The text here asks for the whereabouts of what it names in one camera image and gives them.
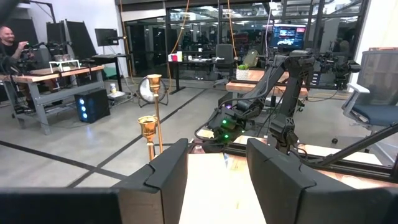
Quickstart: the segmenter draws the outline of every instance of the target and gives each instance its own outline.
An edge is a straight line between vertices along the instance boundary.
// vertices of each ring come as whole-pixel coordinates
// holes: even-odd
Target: computer tower
[[[91,90],[75,95],[75,103],[80,121],[94,123],[111,115],[105,89]]]

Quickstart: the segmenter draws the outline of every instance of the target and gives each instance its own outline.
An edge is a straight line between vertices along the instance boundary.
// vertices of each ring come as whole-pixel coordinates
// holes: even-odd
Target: workbench
[[[68,98],[70,96],[79,93],[83,93],[89,90],[94,90],[97,88],[104,88],[104,83],[101,74],[102,69],[104,69],[103,66],[96,66],[91,68],[81,67],[81,68],[72,69],[67,72],[59,72],[57,69],[54,69],[55,71],[54,73],[52,73],[49,68],[45,68],[45,69],[30,71],[31,75],[13,76],[12,79],[14,80],[14,82],[26,83],[28,85],[30,90],[30,95],[32,96],[36,110],[35,114],[32,113],[30,115],[27,115],[25,113],[17,114],[15,111],[13,111],[13,116],[17,119],[19,126],[23,129],[25,128],[26,119],[34,119],[40,123],[44,134],[46,135],[50,134],[50,126],[47,120],[47,115],[56,114],[70,108],[57,108],[46,112],[44,110],[44,106],[46,104],[63,100],[65,98]],[[74,88],[63,89],[58,92],[46,95],[42,95],[39,93],[38,82],[40,81],[51,80],[60,77],[70,77],[73,75],[82,75],[90,72],[96,72],[97,82]],[[12,105],[13,108],[15,108],[20,99],[18,99],[16,89],[14,88],[13,83],[11,82],[11,77],[9,75],[0,74],[0,80],[3,81],[4,83],[4,87],[6,89],[6,93],[10,101],[10,104]]]
[[[249,70],[248,81],[259,81],[264,76],[264,70]],[[285,72],[279,82],[282,82],[289,78],[289,73]],[[233,98],[238,96],[238,93],[247,93],[251,91],[256,85],[255,84],[246,84],[246,83],[233,83],[229,82],[225,88],[228,92],[234,93]],[[286,86],[275,86],[270,93],[274,93],[275,95],[282,95],[286,90]],[[308,96],[308,90],[306,88],[301,88],[300,97]]]
[[[200,130],[198,135],[205,138],[212,132]],[[246,144],[249,138],[252,137],[240,136],[235,143]],[[311,145],[305,145],[305,149],[309,154],[339,150]],[[375,155],[363,152],[355,152],[345,159],[380,164]],[[356,189],[398,187],[388,182],[318,171]],[[225,157],[222,153],[189,154],[188,179],[180,217],[180,224],[186,223],[266,223],[245,157]]]

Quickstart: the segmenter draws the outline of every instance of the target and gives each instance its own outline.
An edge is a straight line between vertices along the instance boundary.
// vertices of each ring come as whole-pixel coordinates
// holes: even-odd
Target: office chair
[[[363,52],[358,83],[349,83],[353,94],[342,106],[343,114],[371,131],[371,134],[398,122],[398,50]],[[391,162],[398,147],[376,143],[370,149],[379,150]]]
[[[214,71],[221,76],[220,80],[214,82],[213,86],[226,85],[232,78],[229,74],[230,64],[234,62],[233,46],[232,44],[217,44],[216,57],[223,58],[225,65],[215,65]]]

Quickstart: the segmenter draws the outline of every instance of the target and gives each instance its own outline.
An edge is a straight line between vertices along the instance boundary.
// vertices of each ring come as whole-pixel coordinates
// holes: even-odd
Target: chair backrest
[[[396,105],[398,103],[398,50],[363,52],[358,84],[369,94],[361,94],[359,105]]]
[[[217,44],[216,57],[223,58],[225,63],[234,62],[234,53],[232,44]]]

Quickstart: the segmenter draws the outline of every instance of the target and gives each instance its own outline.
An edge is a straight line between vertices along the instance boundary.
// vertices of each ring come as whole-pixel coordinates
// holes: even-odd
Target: white container
[[[177,52],[177,61],[182,62],[182,52]]]
[[[115,83],[111,83],[111,93],[116,93],[116,84]]]
[[[249,78],[249,70],[236,69],[237,80],[247,80]]]

